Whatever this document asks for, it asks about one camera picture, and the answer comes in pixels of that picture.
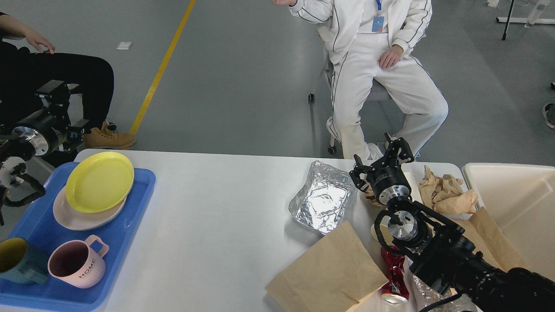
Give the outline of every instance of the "person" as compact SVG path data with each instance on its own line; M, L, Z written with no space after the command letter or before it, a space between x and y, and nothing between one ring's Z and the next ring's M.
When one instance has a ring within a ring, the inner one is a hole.
M130 133L114 133L106 121L114 93L114 72L105 60L55 53L56 47L30 26L0 12L0 36L22 38L38 52L0 41L0 124L10 131L19 120L41 109L35 91L50 80L79 84L83 97L84 144L87 148L125 149L135 143Z
M359 111L380 82L405 114L403 137L416 155L447 118L441 92L410 53L424 36L432 16L431 0L273 0L311 23L327 23L319 32L334 64L326 126L341 143L343 156L381 157L366 143Z

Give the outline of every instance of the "blue mug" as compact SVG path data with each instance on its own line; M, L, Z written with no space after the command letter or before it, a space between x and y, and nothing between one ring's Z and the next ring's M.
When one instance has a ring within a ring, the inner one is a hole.
M20 237L0 242L0 278L18 284L46 284L48 255Z

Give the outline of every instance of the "tan boot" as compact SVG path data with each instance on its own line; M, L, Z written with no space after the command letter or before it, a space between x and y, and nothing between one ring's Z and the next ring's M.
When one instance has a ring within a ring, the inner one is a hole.
M127 149L135 144L135 136L130 133L114 133L108 129L108 123L102 129L92 128L83 136L87 148Z

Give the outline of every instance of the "yellow plate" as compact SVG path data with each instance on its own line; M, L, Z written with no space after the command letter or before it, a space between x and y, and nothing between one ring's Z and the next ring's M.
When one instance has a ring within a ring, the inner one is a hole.
M92 155L73 169L65 187L77 211L98 213L115 207L131 190L135 172L129 158L116 152Z

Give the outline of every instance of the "mug handle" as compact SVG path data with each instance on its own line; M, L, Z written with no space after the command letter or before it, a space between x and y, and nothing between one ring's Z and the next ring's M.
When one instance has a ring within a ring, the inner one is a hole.
M101 258L103 258L104 255L106 255L106 253L108 252L108 249L110 249L110 246L106 245L106 244L100 239L100 237L98 237L98 236L96 236L96 235L94 235L94 234L91 235L91 236L89 236L89 237L87 237L87 239L85 240L85 244L87 244L87 246L90 247L95 241L98 241L99 243L101 243L101 244L103 245L103 246L102 246L102 249L101 249L99 252L97 252L97 254L98 254Z
M32 281L36 281L40 285L44 285L46 284L46 282L48 282L49 277L44 274L43 270L32 263L27 263L26 265L27 268L25 268L23 271L20 271L23 276Z

